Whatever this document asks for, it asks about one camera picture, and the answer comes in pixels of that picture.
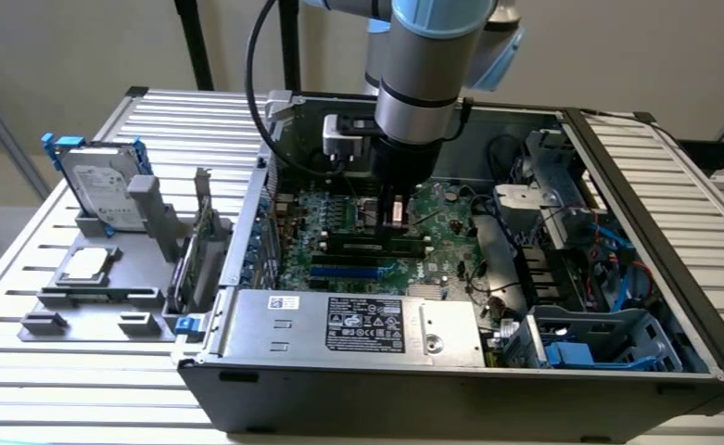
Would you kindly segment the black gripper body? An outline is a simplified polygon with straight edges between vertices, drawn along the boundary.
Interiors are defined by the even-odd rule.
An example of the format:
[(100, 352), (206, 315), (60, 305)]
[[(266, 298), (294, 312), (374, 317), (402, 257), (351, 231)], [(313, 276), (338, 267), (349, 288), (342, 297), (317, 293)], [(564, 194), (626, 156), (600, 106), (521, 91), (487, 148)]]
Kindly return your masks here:
[(441, 153), (442, 140), (406, 144), (391, 138), (371, 140), (370, 172), (381, 184), (411, 187), (431, 176)]

